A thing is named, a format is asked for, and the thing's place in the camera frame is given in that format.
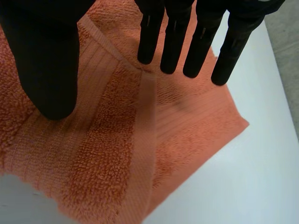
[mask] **gray floor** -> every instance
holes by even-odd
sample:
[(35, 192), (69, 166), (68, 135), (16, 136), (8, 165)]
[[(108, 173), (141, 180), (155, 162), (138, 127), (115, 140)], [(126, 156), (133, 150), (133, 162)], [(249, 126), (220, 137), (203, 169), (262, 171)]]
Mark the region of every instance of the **gray floor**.
[(265, 22), (299, 137), (299, 0), (286, 0)]

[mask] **terry cloth towel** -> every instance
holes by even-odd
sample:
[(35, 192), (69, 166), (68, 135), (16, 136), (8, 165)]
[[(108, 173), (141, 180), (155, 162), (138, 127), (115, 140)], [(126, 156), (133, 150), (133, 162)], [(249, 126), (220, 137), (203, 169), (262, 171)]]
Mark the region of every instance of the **terry cloth towel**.
[(139, 224), (248, 123), (227, 87), (211, 83), (212, 51), (197, 79), (182, 74), (195, 14), (171, 76), (159, 71), (166, 18), (143, 66), (133, 1), (99, 0), (88, 16), (78, 24), (78, 103), (61, 121), (26, 97), (0, 31), (0, 173), (31, 183), (80, 223)]

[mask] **towel texture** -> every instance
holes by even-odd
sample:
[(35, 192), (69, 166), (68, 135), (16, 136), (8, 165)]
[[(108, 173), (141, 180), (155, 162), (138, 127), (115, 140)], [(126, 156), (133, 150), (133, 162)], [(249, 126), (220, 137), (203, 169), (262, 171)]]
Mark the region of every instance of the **towel texture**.
[(141, 14), (133, 1), (99, 0), (79, 24), (78, 103), (49, 121), (21, 89), (0, 31), (0, 172), (19, 176), (83, 224), (138, 224), (248, 123), (226, 86), (159, 70), (167, 19), (152, 64), (136, 60)]

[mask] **white table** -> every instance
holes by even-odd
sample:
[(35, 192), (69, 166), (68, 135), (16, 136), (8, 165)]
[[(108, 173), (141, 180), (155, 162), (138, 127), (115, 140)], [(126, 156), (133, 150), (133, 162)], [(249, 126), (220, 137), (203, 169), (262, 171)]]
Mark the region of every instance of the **white table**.
[[(216, 55), (227, 17), (213, 42)], [(299, 223), (299, 144), (264, 23), (252, 33), (228, 86), (250, 126), (143, 224)], [(0, 179), (0, 223), (76, 222), (60, 214), (53, 200), (6, 175)]]

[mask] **black cylindrical finger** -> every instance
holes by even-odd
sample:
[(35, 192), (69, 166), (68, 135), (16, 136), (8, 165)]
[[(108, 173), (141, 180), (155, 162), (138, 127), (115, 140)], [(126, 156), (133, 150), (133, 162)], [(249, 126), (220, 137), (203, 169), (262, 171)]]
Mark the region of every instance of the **black cylindrical finger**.
[(228, 81), (249, 39), (249, 35), (250, 33), (237, 36), (234, 33), (230, 33), (230, 31), (227, 32), (211, 76), (211, 80), (215, 85), (224, 85)]
[(261, 24), (263, 18), (241, 18), (233, 13), (229, 15), (228, 32), (211, 77), (215, 85), (224, 85), (228, 81), (251, 32)]
[(226, 10), (226, 4), (223, 0), (197, 1), (197, 26), (183, 68), (185, 76), (195, 78), (199, 74)]
[(164, 41), (164, 49), (160, 69), (166, 74), (172, 74), (178, 64), (186, 31), (191, 16), (191, 7), (184, 11), (168, 13), (168, 25)]
[(163, 16), (164, 7), (142, 17), (137, 59), (143, 64), (153, 60)]
[(200, 21), (197, 23), (183, 68), (184, 75), (189, 78), (195, 78), (199, 74), (220, 25), (221, 18), (210, 22), (208, 27), (202, 25)]

